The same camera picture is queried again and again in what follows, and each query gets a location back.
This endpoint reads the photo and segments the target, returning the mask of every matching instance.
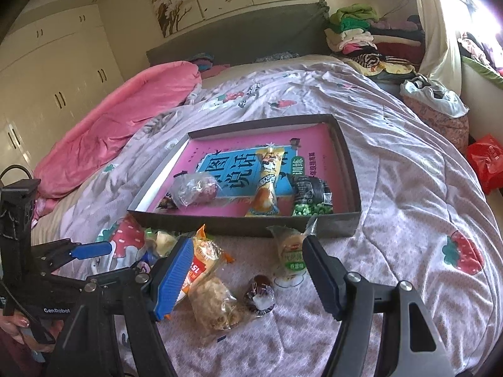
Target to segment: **gray headboard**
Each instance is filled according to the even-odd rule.
[[[325,0],[250,11],[175,37],[147,57],[150,65],[158,65],[207,52],[215,64],[234,66],[285,51],[329,55],[324,34],[328,12]]]

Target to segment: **hand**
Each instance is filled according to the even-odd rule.
[[[11,335],[14,340],[18,343],[26,344],[30,349],[34,351],[40,351],[42,353],[50,353],[54,350],[53,344],[40,344],[31,336],[23,335],[19,328],[28,328],[30,326],[30,322],[26,319],[21,312],[17,310],[14,311],[13,316],[3,316],[0,312],[0,328]],[[63,321],[56,320],[52,322],[51,327],[49,328],[49,332],[57,338],[58,335],[63,329]]]

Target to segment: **screw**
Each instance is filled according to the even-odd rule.
[[[407,291],[407,292],[412,291],[412,283],[410,283],[410,282],[408,282],[408,281],[402,281],[402,282],[400,282],[400,287],[401,287],[404,291]]]
[[[148,282],[148,273],[139,273],[135,278],[134,281],[136,283],[147,283]]]
[[[94,282],[89,282],[89,283],[86,283],[86,285],[84,286],[84,291],[86,292],[94,292],[97,288],[97,285],[94,283]]]
[[[348,279],[350,282],[358,283],[362,280],[362,276],[358,272],[348,273]]]

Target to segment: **robotic arm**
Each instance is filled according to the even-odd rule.
[[[54,343],[43,319],[63,319],[64,328],[47,358],[47,377],[123,377],[114,315],[123,314],[140,377],[176,377],[156,322],[171,312],[194,255],[192,241],[177,243],[150,274],[135,267],[85,281],[51,272],[72,259],[109,254],[110,244],[60,240],[31,247],[31,219],[39,180],[26,179],[0,192],[0,252],[3,313],[20,310],[40,343]],[[407,281],[395,287],[370,283],[347,272],[314,236],[303,256],[324,309],[341,327],[323,377],[358,377],[363,371],[374,313],[384,314],[376,377],[454,376],[433,320]]]

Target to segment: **wall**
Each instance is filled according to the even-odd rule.
[[[316,1],[318,0],[293,0],[247,7],[192,25],[191,27],[176,33],[174,36],[179,36],[184,32],[207,24],[209,21],[216,21],[225,16],[236,15],[242,12],[277,5],[313,3]],[[326,1],[331,8],[331,12],[335,12],[337,8],[346,5],[362,2],[373,4],[378,10],[378,13],[381,14],[389,11],[400,0]],[[131,78],[139,71],[149,66],[145,53],[148,50],[169,41],[169,37],[165,39],[162,35],[153,12],[151,0],[99,0],[97,3],[100,8],[101,18],[107,32],[110,46],[114,52],[114,56],[119,69],[121,70],[122,76],[125,80]],[[406,12],[405,18],[409,15],[407,14],[409,11],[417,13],[416,1],[412,0],[411,5],[408,6],[408,8],[406,7],[404,10]]]

